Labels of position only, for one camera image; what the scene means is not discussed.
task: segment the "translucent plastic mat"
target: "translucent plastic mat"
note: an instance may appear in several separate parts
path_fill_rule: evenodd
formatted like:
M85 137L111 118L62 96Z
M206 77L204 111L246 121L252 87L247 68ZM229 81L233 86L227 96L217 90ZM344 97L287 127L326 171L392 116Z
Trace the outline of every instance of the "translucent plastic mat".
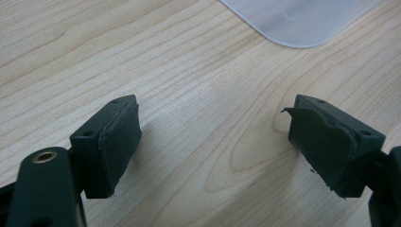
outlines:
M291 47L327 42L383 0L221 0L266 38Z

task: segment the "light wood surface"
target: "light wood surface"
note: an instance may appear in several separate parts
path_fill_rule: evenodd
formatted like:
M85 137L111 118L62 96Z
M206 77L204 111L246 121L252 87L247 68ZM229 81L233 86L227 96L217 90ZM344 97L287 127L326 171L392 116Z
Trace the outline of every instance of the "light wood surface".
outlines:
M401 1L328 44L293 49L217 0L0 1L0 186L111 99L135 94L143 131L89 226L369 226L287 140L297 94L401 145Z

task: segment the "screw hole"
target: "screw hole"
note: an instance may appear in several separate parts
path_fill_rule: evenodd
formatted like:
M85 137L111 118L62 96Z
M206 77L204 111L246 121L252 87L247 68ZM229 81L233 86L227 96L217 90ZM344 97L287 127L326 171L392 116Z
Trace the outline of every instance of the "screw hole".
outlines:
M42 163L46 163L54 158L56 158L57 153L55 151L45 151L43 153L40 153L38 155L36 155L32 162L36 163L36 164L42 164Z
M362 133L364 135L372 135L369 131L361 131L360 133Z
M48 227L51 226L53 222L52 218L39 218L33 221L30 227Z
M83 136L91 136L93 134L94 134L93 131L86 131L86 132L83 133Z

